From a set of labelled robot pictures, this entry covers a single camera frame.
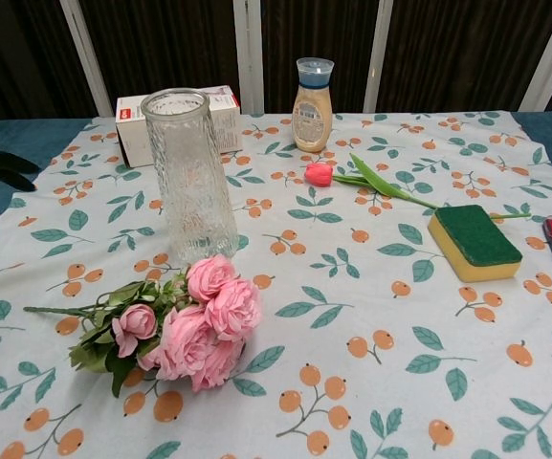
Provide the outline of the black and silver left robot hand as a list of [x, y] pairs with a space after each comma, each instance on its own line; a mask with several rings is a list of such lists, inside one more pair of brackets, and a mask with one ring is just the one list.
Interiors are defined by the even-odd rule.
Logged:
[[40, 171], [40, 167], [9, 151], [0, 150], [0, 184], [18, 191], [36, 191], [36, 185], [28, 178]]

